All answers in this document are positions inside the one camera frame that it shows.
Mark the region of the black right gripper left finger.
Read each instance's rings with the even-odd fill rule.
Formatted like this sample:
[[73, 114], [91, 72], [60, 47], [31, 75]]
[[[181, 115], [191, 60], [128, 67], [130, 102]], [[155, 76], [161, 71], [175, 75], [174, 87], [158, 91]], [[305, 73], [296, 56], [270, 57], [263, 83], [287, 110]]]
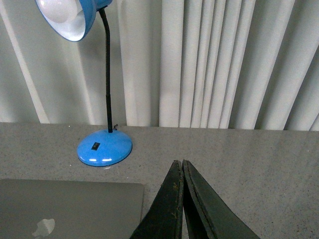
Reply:
[[184, 173], [182, 163], [173, 161], [145, 217], [132, 239], [182, 238]]

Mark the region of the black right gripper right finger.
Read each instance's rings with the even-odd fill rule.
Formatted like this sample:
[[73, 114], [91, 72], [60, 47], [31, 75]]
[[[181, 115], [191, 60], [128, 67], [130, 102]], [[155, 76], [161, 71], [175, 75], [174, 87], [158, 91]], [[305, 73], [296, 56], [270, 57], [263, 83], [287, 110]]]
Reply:
[[214, 191], [188, 160], [184, 172], [183, 208], [190, 239], [257, 239], [258, 236]]

